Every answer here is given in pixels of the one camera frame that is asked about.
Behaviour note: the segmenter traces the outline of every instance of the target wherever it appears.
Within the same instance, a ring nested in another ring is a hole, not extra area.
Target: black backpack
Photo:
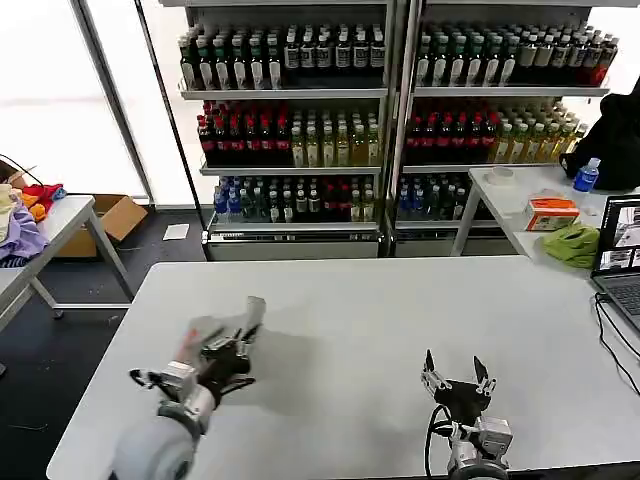
[[[607,95],[602,116],[576,146],[560,156],[560,165],[574,178],[590,158],[601,160],[595,188],[633,190],[640,186],[640,95]]]

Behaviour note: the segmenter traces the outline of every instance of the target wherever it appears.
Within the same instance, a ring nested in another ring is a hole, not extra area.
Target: cardboard box
[[[571,225],[580,215],[572,200],[547,197],[529,200],[524,210],[526,230],[555,231]]]
[[[92,195],[96,200],[93,210],[114,243],[124,240],[147,216],[147,210],[126,195]],[[95,258],[97,256],[96,242],[83,226],[60,249],[56,258]]]

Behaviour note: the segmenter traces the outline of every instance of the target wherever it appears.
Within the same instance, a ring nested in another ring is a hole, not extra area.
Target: table leg
[[[480,201],[480,193],[478,187],[475,184],[471,187],[469,192],[469,198],[467,204],[464,207],[464,213],[460,219],[460,226],[458,227],[458,233],[456,233],[456,239],[453,241],[453,248],[451,249],[451,257],[459,257],[462,255],[464,246],[467,243],[467,237],[469,236],[469,230],[471,230],[471,224],[473,223],[473,217],[476,215],[478,209],[478,202]]]
[[[34,277],[29,283],[38,293],[38,295],[40,295],[40,298],[42,298],[45,303],[49,305],[49,308],[53,310],[53,318],[62,318],[62,315],[64,315],[64,311],[60,309],[60,307],[58,306],[58,302],[55,301],[53,296],[49,293],[49,290],[47,290],[45,286],[42,285],[42,282]]]
[[[98,220],[98,217],[96,217],[96,214],[93,211],[89,214],[89,221],[86,226],[89,229],[91,236],[96,241],[96,245],[98,246],[102,257],[111,266],[113,274],[115,275],[116,280],[118,280],[120,287],[124,290],[124,293],[127,295],[129,300],[133,300],[135,293],[133,292],[133,288],[129,282],[127,270],[124,268],[120,257],[118,257],[118,254],[113,248],[113,245],[111,245],[107,234],[102,228],[100,220]]]

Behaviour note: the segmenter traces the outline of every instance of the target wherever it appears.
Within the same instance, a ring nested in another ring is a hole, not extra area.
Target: green cloth
[[[597,228],[578,222],[550,233],[542,244],[549,255],[570,267],[592,268],[599,238]]]

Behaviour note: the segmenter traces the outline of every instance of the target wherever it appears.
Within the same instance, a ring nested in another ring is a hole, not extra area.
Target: laptop keyboard
[[[609,293],[615,296],[631,315],[640,315],[640,282],[608,288]]]

